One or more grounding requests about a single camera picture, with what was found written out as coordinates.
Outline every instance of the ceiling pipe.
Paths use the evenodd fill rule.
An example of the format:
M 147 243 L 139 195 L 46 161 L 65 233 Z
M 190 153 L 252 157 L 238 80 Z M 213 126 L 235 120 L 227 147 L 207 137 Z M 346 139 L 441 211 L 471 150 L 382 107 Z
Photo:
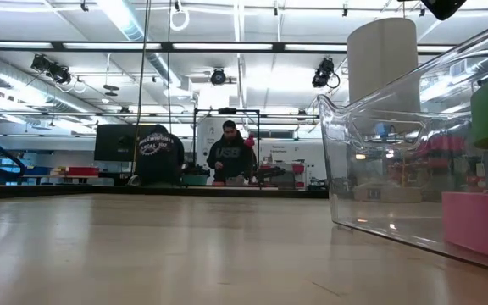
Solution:
M 39 106 L 46 102 L 52 102 L 53 105 L 66 105 L 74 111 L 79 112 L 102 112 L 101 109 L 93 107 L 79 98 L 73 97 L 69 93 L 63 93 L 55 86 L 52 86 L 43 80 L 26 74 L 25 72 L 16 69 L 10 64 L 6 64 L 0 60 L 0 87 L 6 89 L 14 89 L 18 92 L 27 94 L 27 97 L 36 99 Z M 117 118 L 107 118 L 110 123 L 123 124 L 124 121 Z
M 127 0 L 97 0 L 97 5 L 131 42 L 143 42 L 144 30 Z M 158 72 L 165 85 L 180 87 L 180 77 L 169 68 L 160 53 L 147 53 L 147 61 Z

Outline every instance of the pink box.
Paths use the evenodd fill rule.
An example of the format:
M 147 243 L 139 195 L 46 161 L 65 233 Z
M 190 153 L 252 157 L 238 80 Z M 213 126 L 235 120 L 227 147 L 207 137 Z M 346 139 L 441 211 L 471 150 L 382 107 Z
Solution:
M 444 239 L 488 255 L 488 194 L 444 192 Z

